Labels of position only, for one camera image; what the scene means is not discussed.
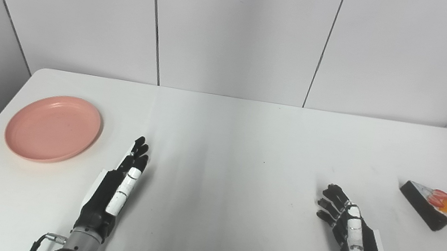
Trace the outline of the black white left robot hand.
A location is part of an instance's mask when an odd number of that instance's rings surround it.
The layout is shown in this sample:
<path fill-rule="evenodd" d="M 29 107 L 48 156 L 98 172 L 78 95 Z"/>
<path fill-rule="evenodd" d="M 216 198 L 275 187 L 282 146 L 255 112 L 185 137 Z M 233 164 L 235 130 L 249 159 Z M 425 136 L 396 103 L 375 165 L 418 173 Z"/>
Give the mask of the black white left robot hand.
<path fill-rule="evenodd" d="M 84 199 L 73 228 L 95 233 L 104 243 L 148 162 L 146 138 L 137 138 L 116 169 L 103 170 Z"/>

